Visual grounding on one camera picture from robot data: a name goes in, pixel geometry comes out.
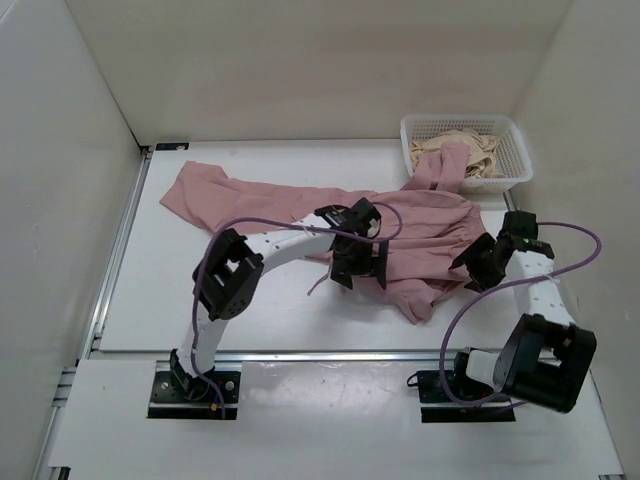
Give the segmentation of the pink trousers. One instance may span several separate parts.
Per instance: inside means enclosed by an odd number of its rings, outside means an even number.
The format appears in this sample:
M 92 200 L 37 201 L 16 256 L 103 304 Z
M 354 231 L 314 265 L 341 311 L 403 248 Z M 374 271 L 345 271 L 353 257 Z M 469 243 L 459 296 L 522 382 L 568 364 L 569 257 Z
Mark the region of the pink trousers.
M 215 232 L 237 218 L 247 218 L 241 234 L 262 233 L 264 218 L 293 223 L 326 205 L 351 206 L 365 197 L 382 215 L 382 235 L 395 233 L 390 243 L 387 288 L 372 278 L 358 278 L 357 288 L 399 308 L 413 324 L 427 321 L 436 302 L 468 279 L 452 270 L 454 258 L 485 226 L 478 204 L 446 190 L 431 190 L 415 174 L 397 191 L 345 191 L 339 188 L 287 186 L 232 178 L 219 165 L 187 161 L 161 198 L 162 206 L 197 228 Z

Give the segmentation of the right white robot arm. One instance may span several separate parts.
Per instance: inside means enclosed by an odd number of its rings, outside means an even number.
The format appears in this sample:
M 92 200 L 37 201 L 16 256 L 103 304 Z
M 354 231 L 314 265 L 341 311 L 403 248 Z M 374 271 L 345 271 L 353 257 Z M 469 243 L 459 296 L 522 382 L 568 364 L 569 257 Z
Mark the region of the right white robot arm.
M 497 236 L 482 234 L 450 265 L 466 269 L 466 287 L 479 299 L 512 290 L 519 315 L 499 352 L 469 347 L 456 355 L 452 372 L 439 372 L 455 403 L 476 407 L 506 396 L 559 413 L 576 404 L 597 340 L 564 305 L 561 272 L 551 245 L 538 237 L 540 225 L 533 213 L 509 211 Z

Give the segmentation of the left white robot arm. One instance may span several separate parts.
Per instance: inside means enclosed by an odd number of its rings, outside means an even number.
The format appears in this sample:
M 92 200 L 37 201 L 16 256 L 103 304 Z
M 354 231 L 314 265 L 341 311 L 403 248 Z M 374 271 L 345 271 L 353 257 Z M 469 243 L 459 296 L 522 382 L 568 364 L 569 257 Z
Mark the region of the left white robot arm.
M 190 327 L 170 355 L 171 380 L 187 401 L 225 403 L 215 377 L 215 356 L 229 321 L 253 300 L 263 276 L 290 262 L 328 254 L 328 277 L 345 289 L 357 278 L 386 287 L 389 238 L 381 213 L 362 198 L 353 206 L 329 205 L 290 224 L 270 220 L 270 231 L 242 235 L 230 222 L 211 238 L 194 270 Z

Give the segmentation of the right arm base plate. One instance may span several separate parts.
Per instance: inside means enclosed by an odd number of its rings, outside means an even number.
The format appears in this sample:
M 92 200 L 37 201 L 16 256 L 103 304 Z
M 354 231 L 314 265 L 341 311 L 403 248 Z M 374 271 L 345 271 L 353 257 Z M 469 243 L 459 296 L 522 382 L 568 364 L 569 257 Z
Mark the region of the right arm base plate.
M 477 407 L 461 406 L 445 393 L 435 370 L 418 370 L 406 380 L 410 389 L 419 396 L 423 424 L 511 423 L 515 422 L 514 409 L 509 397 L 500 396 L 494 402 Z

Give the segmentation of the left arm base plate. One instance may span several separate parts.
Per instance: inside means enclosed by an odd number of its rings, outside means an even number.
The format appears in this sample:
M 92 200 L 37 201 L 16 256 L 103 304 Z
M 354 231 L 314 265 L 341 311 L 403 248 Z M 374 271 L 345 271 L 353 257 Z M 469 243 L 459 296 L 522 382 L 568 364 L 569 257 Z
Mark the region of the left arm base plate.
M 171 420 L 236 420 L 241 371 L 238 368 L 216 370 L 212 379 L 222 394 L 224 407 L 221 407 L 219 395 L 209 384 L 199 381 L 194 393 L 185 394 L 169 366 L 157 365 L 149 396 L 147 417 Z

